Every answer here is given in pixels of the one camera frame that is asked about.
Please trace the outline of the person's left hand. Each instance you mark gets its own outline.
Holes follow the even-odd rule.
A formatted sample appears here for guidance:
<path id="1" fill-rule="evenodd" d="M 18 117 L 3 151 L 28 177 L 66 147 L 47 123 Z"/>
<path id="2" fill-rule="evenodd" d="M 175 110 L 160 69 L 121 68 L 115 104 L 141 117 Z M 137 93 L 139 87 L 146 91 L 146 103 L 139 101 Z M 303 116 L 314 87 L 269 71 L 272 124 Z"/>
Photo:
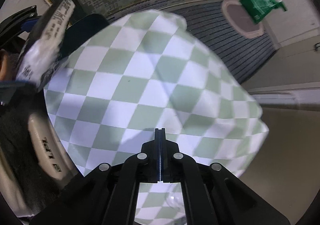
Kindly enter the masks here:
<path id="1" fill-rule="evenodd" d="M 0 81 L 9 81 L 11 79 L 11 64 L 8 53 L 1 49 L 1 71 Z"/>

